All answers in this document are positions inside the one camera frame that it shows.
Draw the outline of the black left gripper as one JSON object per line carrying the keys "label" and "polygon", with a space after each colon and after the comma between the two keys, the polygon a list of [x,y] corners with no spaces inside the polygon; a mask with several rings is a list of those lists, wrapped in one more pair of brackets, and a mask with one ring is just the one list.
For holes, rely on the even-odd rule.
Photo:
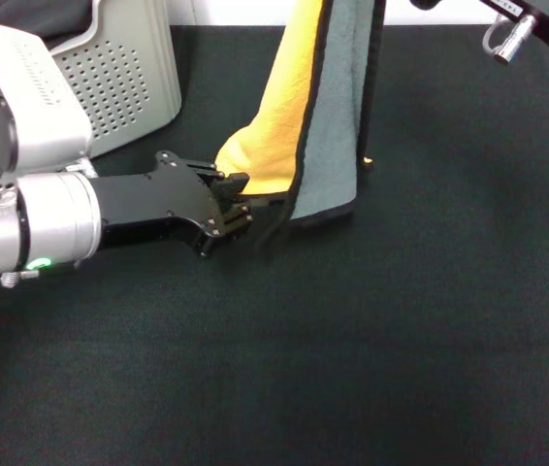
{"label": "black left gripper", "polygon": [[174,240],[201,255],[223,238],[237,239],[253,223],[248,204],[222,213],[219,203],[237,203],[249,182],[246,173],[225,175],[214,163],[155,154],[152,171],[90,181],[101,217],[98,250]]}

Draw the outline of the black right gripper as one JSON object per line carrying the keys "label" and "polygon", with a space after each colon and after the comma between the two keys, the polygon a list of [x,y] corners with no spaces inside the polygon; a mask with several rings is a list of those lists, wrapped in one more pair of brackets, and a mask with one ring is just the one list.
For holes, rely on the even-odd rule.
{"label": "black right gripper", "polygon": [[549,0],[480,0],[480,3],[514,23],[524,16],[533,16],[534,36],[549,46]]}

